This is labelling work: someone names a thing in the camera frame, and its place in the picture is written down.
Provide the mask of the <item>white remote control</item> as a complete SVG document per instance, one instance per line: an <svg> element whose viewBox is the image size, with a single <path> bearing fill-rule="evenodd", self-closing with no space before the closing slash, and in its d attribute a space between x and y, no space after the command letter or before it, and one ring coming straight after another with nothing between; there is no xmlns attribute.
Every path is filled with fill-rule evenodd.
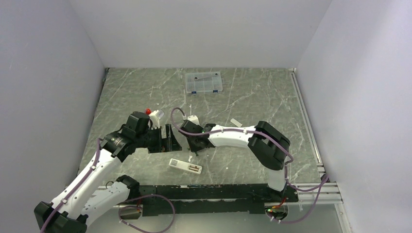
<svg viewBox="0 0 412 233"><path fill-rule="evenodd" d="M194 174L201 174L202 172L202 166L200 165L195 165L192 163L176 160L173 158L170 159L169 166L176 168L176 169L183 170L183 171L191 172Z"/></svg>

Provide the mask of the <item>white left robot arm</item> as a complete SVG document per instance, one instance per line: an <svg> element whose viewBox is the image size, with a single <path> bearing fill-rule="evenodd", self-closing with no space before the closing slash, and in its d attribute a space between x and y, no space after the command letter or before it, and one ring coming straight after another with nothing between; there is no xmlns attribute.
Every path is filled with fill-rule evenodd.
<svg viewBox="0 0 412 233"><path fill-rule="evenodd" d="M40 202L34 209L42 233L84 233L114 205L135 203L141 195L139 182L122 175L106 190L99 185L138 148L166 152L161 145L161 110L133 112L117 131L97 140L94 156L86 167L51 202Z"/></svg>

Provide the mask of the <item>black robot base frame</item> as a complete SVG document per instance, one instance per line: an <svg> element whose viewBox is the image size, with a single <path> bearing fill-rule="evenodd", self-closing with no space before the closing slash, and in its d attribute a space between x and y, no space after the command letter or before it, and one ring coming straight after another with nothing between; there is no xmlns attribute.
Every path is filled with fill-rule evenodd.
<svg viewBox="0 0 412 233"><path fill-rule="evenodd" d="M282 191L275 191L265 183L140 185L127 175L116 180L131 188L123 204L134 207L142 205L143 216L172 213L263 214L271 204L299 201L297 192L291 187L286 186Z"/></svg>

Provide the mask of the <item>white battery cover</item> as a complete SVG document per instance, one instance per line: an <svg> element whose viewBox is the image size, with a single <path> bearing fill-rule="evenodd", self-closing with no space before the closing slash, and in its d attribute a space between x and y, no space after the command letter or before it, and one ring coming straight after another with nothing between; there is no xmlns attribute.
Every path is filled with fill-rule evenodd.
<svg viewBox="0 0 412 233"><path fill-rule="evenodd" d="M237 121L236 119L234 119L234 118L232 118L232 119L230 120L230 122L231 122L232 124L234 124L236 127L242 127L242 124L241 124L239 121Z"/></svg>

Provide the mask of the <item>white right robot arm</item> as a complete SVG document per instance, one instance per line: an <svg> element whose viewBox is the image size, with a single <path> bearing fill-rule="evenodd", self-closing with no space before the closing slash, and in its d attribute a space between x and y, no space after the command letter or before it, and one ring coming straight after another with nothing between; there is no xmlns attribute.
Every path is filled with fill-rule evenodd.
<svg viewBox="0 0 412 233"><path fill-rule="evenodd" d="M285 152L289 152L291 142L268 122L259 121L256 126L241 128L216 124L202 127L187 119L179 132L187 138L192 152L224 146L249 149L268 170L269 198L280 201L286 196Z"/></svg>

